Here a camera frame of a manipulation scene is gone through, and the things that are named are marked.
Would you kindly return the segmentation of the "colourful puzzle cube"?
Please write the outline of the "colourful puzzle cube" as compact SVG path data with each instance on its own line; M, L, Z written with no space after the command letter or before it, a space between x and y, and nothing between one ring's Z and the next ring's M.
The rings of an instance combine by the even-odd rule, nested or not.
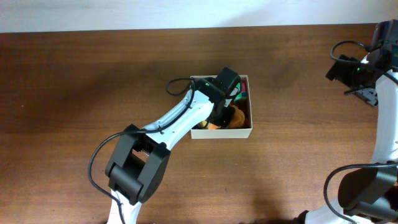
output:
M246 100L247 99L246 84L244 82L241 82L240 84L236 85L236 88L240 91L240 94L234 99L234 102L238 103L240 101Z

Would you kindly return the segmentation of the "brown plush bear toy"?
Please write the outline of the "brown plush bear toy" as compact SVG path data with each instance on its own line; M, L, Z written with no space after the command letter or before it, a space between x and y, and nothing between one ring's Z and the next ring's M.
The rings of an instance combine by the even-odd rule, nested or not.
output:
M231 105L232 108L234 108L234 114L233 117L231 118L231 121L228 125L229 129L241 129L245 126L245 114L244 112L239 109L236 105Z

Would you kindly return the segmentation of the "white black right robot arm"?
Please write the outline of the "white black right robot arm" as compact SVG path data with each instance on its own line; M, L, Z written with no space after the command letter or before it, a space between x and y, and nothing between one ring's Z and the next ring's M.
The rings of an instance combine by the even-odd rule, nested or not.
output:
M366 104L378 108L376 145L367 164L332 171L323 186L325 206L304 211L294 223L397 223L397 20L375 27L358 60L340 55L326 74Z

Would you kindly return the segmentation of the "yellow plush pig toy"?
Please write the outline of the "yellow plush pig toy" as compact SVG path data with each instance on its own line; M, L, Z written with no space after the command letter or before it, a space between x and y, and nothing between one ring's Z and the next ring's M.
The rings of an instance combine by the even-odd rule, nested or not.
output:
M209 122L208 120L201 121L194 127L194 129L207 129L207 130L216 130L220 128L221 126L215 125Z

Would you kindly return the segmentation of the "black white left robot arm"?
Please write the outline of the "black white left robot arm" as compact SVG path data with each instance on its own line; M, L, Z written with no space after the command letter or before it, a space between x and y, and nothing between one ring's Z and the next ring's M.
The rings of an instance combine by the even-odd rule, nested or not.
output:
M216 77L189 78L184 97L157 121L122 133L105 168L113 202L108 223L135 223L159 187L172 148L202 121L222 121L240 92L241 78L224 67Z

